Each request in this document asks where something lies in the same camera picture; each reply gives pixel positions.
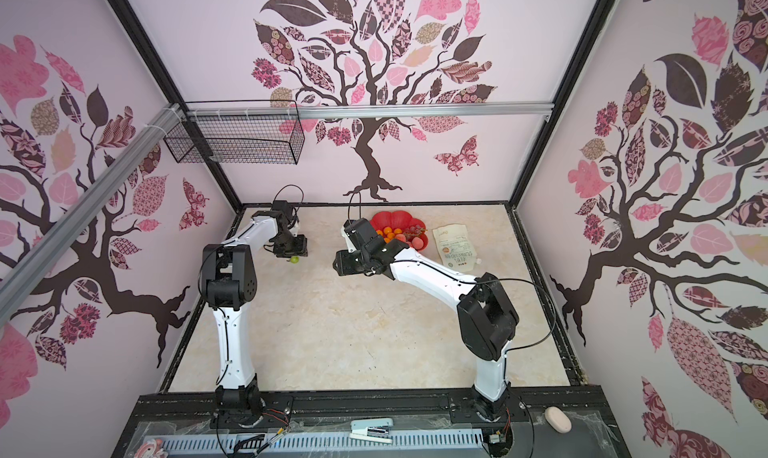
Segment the purple fake grape bunch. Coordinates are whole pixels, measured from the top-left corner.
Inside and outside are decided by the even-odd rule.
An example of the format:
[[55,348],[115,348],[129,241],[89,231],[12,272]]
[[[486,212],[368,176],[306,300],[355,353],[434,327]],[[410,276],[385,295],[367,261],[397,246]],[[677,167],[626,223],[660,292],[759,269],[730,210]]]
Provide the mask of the purple fake grape bunch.
[[412,240],[414,237],[422,238],[426,232],[426,227],[423,223],[418,222],[404,228],[403,232],[408,240]]

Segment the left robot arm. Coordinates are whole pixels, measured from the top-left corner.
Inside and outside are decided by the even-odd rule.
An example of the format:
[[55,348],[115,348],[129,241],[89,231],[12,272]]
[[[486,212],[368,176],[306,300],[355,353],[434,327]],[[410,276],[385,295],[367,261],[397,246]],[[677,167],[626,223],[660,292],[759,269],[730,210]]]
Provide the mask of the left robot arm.
[[198,287],[216,324],[219,371],[214,397],[222,427],[254,426],[264,415],[247,344],[246,312],[258,288],[253,252],[267,248],[281,259],[306,256],[307,239],[297,232],[298,223],[298,208],[275,200],[268,210],[256,211],[234,236],[204,247]]

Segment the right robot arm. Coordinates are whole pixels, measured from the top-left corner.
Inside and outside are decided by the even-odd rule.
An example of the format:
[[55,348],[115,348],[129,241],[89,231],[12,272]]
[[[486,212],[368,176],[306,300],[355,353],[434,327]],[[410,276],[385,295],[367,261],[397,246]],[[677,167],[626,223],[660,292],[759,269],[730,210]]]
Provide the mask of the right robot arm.
[[510,408],[511,385],[506,378],[508,354],[544,343],[553,334],[536,341],[515,344],[521,318],[503,284],[527,284],[542,292],[530,279],[481,276],[455,271],[394,239],[387,242],[366,218],[348,219],[341,228],[345,247],[336,252],[333,269],[340,277],[373,279],[392,295],[406,286],[436,299],[452,310],[464,347],[476,358],[470,395],[479,417],[496,421]]

